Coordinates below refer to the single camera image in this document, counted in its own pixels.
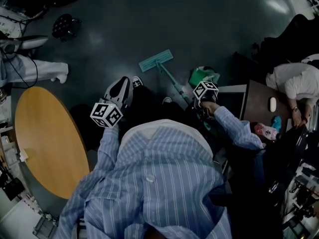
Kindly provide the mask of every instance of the round table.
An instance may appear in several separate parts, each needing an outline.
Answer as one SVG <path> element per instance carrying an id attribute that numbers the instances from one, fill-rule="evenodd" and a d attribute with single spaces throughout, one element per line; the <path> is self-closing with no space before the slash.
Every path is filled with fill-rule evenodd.
<path id="1" fill-rule="evenodd" d="M 20 151 L 35 178 L 53 194 L 69 199 L 89 173 L 86 149 L 69 111 L 49 91 L 27 89 L 15 112 Z"/>

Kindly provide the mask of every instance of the striped shirt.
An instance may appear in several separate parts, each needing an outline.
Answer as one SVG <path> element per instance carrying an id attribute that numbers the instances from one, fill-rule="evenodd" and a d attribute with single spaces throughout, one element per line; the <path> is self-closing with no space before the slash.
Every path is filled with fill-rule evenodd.
<path id="1" fill-rule="evenodd" d="M 262 146 L 225 107 L 215 117 L 235 144 Z M 71 238 L 84 216 L 94 239 L 144 238 L 150 226 L 166 238 L 231 238 L 227 209 L 208 196 L 224 190 L 211 155 L 187 133 L 160 126 L 147 139 L 136 132 L 119 152 L 118 129 L 106 128 L 97 165 L 63 209 L 56 236 Z"/>

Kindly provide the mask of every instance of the flat mop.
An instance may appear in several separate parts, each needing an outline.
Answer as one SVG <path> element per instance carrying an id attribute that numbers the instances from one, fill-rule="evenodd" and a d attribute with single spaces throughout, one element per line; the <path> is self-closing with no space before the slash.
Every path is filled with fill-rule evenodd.
<path id="1" fill-rule="evenodd" d="M 173 55 L 171 54 L 170 50 L 166 50 L 161 52 L 160 54 L 144 60 L 143 62 L 139 63 L 139 66 L 143 73 L 154 67 L 157 67 L 160 71 L 165 71 L 178 93 L 184 98 L 186 103 L 190 105 L 192 103 L 191 99 L 187 97 L 187 95 L 182 90 L 181 85 L 177 82 L 177 80 L 175 80 L 173 75 L 170 74 L 170 72 L 163 65 L 163 63 L 171 59 L 173 59 Z"/>

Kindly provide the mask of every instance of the floor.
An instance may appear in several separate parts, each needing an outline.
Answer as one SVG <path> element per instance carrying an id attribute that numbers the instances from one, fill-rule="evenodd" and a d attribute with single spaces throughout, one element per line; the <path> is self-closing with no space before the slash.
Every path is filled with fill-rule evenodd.
<path id="1" fill-rule="evenodd" d="M 65 43 L 51 37 L 53 23 L 63 13 L 82 20 L 78 36 Z M 190 70 L 202 65 L 221 75 L 220 86 L 240 84 L 242 74 L 232 64 L 232 54 L 249 55 L 252 43 L 280 35 L 293 16 L 289 0 L 79 0 L 52 8 L 28 26 L 26 35 L 50 36 L 37 59 L 69 64 L 65 84 L 37 84 L 68 109 L 81 103 L 93 106 L 114 80 L 134 75 L 158 96 L 169 95 L 185 106 L 166 75 L 156 69 L 142 73 L 138 63 L 170 49 L 174 59 L 166 66 L 187 93 Z M 22 92 L 12 92 L 13 114 Z M 95 159 L 94 153 L 88 156 Z M 66 200 L 46 191 L 22 166 L 39 205 L 59 215 Z"/>

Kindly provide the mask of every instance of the white mouse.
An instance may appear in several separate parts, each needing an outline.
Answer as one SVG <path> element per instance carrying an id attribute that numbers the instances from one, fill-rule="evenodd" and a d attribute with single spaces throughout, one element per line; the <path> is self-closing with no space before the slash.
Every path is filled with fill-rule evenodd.
<path id="1" fill-rule="evenodd" d="M 272 113 L 276 110 L 276 106 L 277 106 L 276 98 L 270 98 L 269 109 Z"/>

